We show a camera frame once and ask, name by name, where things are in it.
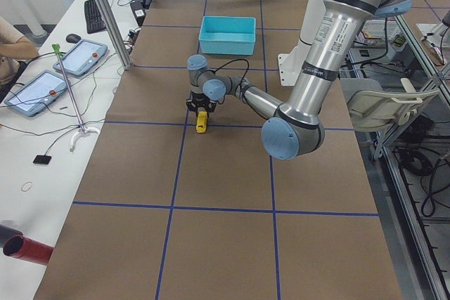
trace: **red cylinder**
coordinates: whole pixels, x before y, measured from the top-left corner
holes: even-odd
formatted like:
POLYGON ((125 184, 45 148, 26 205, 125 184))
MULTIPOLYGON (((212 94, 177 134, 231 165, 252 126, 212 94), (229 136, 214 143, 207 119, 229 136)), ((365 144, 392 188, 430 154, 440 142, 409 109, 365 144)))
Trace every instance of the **red cylinder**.
POLYGON ((53 247, 23 235, 15 235, 3 246, 5 256, 40 263, 41 265, 47 265, 52 252, 53 247))

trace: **black keyboard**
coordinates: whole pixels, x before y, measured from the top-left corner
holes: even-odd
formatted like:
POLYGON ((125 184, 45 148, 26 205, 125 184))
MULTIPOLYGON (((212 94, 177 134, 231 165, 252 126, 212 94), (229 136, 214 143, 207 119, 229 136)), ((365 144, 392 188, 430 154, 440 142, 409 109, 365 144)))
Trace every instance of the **black keyboard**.
POLYGON ((101 18, 101 14, 95 0, 86 0, 84 2, 84 17, 86 19, 86 29, 88 34, 95 33, 106 28, 105 22, 101 18))

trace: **white table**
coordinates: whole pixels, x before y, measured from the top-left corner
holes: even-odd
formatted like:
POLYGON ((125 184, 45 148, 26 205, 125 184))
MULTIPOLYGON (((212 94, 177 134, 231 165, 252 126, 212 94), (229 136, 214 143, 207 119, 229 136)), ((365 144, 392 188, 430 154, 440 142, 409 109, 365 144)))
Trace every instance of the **white table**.
MULTIPOLYGON (((52 52, 52 44, 60 44, 62 51, 68 51, 73 46, 65 41, 65 37, 69 33, 75 33, 82 38, 108 45, 108 54, 99 64, 114 53, 113 45, 106 31, 95 34, 86 33, 84 1, 74 1, 40 48, 40 54, 52 52)), ((118 0, 109 1, 112 3, 112 11, 120 32, 123 37, 126 37, 129 30, 137 28, 131 9, 129 6, 118 6, 118 0)), ((127 0, 122 0, 120 3, 126 4, 127 0)), ((52 70, 55 62, 55 56, 43 57, 34 61, 18 82, 28 82, 43 70, 52 70)), ((97 88, 89 109, 83 116, 84 122, 98 121, 105 117, 114 97, 114 89, 120 82, 122 71, 119 58, 113 56, 95 73, 97 88)), ((73 84, 76 81, 78 79, 71 78, 73 84)), ((72 88, 79 109, 83 112, 94 88, 93 76, 89 75, 72 88)), ((49 107, 55 112, 75 115, 67 92, 49 107)), ((76 125, 77 118, 56 115, 48 110, 39 113, 36 117, 28 118, 10 108, 3 107, 0 108, 0 124, 34 133, 44 133, 76 125)), ((102 126, 101 123, 91 125, 98 128, 102 126)), ((50 144, 64 132, 59 131, 37 137, 5 127, 0 128, 0 223, 16 228, 25 236, 51 246, 54 246, 58 239, 98 137, 96 134, 89 134, 87 137, 78 138, 75 151, 70 152, 69 143, 72 134, 76 132, 74 130, 51 148, 49 155, 52 156, 52 159, 48 166, 33 164, 34 157, 43 155, 50 144)), ((44 271, 45 266, 0 254, 0 299, 32 299, 44 271)))

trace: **computer mouse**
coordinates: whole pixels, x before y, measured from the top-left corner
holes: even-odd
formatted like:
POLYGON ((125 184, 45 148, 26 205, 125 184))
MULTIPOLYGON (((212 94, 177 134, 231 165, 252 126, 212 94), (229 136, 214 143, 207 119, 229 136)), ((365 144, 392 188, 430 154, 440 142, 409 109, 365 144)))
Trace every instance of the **computer mouse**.
POLYGON ((81 40, 81 37, 79 35, 76 35, 75 33, 70 33, 66 36, 65 40, 67 42, 70 42, 71 44, 76 44, 78 41, 81 40))

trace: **teal bin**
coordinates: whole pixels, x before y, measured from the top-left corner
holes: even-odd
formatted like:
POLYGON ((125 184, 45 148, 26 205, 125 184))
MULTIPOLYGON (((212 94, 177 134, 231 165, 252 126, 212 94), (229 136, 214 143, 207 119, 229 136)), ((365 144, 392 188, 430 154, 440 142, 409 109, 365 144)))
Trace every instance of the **teal bin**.
POLYGON ((255 31, 255 18, 205 16, 198 38, 202 53, 251 56, 255 31))

